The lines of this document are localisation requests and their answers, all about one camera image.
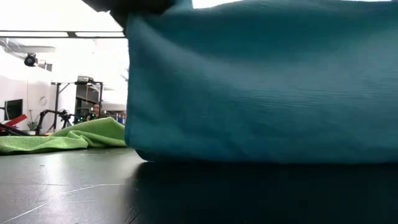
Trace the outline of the green microfiber towel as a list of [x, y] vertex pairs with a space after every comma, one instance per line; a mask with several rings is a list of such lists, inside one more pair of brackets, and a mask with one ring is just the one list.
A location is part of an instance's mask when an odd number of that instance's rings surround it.
[[76, 124], [48, 136], [2, 136], [0, 156], [126, 147], [124, 131], [124, 125], [107, 117]]

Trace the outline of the small black monitor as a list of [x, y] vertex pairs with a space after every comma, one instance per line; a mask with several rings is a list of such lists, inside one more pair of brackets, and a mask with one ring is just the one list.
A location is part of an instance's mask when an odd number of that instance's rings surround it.
[[23, 99], [6, 101], [4, 104], [4, 119], [15, 119], [23, 114]]

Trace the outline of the light blue microfiber towel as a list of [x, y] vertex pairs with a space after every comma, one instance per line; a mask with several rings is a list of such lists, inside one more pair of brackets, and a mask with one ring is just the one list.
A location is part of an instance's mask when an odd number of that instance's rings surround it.
[[178, 5], [126, 34], [145, 160], [398, 162], [398, 0]]

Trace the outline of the person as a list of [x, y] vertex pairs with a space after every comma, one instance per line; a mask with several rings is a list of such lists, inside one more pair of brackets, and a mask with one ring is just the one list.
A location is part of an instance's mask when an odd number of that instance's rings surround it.
[[101, 107], [99, 104], [95, 104], [93, 109], [84, 115], [84, 121], [91, 121], [95, 119], [105, 118], [105, 114], [101, 111]]

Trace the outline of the overhead light bar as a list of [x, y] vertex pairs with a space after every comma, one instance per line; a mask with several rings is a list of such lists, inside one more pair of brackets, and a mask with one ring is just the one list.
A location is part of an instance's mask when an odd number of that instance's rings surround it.
[[120, 31], [39, 31], [39, 30], [0, 30], [0, 38], [17, 39], [123, 39]]

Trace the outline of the red angled object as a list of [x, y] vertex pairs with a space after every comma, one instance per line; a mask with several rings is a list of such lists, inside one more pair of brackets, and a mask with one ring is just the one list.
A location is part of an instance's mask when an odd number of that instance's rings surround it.
[[27, 133], [16, 128], [16, 125], [27, 119], [26, 115], [20, 115], [12, 120], [0, 123], [0, 136], [28, 136]]

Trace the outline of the black metal stand frame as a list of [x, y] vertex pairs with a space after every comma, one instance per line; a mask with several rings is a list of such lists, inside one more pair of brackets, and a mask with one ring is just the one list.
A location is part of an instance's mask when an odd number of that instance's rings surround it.
[[99, 104], [100, 108], [102, 107], [103, 88], [104, 88], [103, 82], [95, 82], [95, 81], [91, 80], [91, 81], [87, 81], [87, 82], [84, 82], [84, 81], [52, 82], [51, 84], [56, 86], [56, 89], [55, 89], [55, 106], [54, 106], [54, 110], [56, 112], [59, 112], [61, 110], [67, 110], [69, 112], [69, 114], [72, 115], [72, 112], [74, 112], [76, 110], [75, 106], [72, 107], [72, 108], [70, 106], [67, 106], [66, 108], [61, 108], [60, 107], [60, 95], [61, 95], [61, 92], [63, 92], [69, 86], [84, 86], [86, 88], [86, 90], [91, 88], [91, 89], [96, 90], [98, 92], [98, 97], [97, 97], [97, 100], [94, 100], [94, 99], [91, 100], [87, 96], [85, 96], [85, 97], [78, 96], [77, 93], [76, 93], [76, 89], [75, 89], [75, 91], [73, 93], [69, 92], [69, 91], [67, 92], [68, 95], [65, 97], [65, 100], [72, 99], [72, 98], [75, 100], [76, 98], [80, 98], [81, 100], [89, 101], [91, 103], [97, 103], [97, 104]]

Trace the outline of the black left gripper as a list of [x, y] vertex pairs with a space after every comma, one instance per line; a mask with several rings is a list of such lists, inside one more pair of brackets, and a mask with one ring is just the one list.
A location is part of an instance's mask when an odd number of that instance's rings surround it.
[[82, 0], [95, 11], [110, 11], [111, 17], [125, 34], [129, 12], [161, 14], [175, 4], [175, 0]]

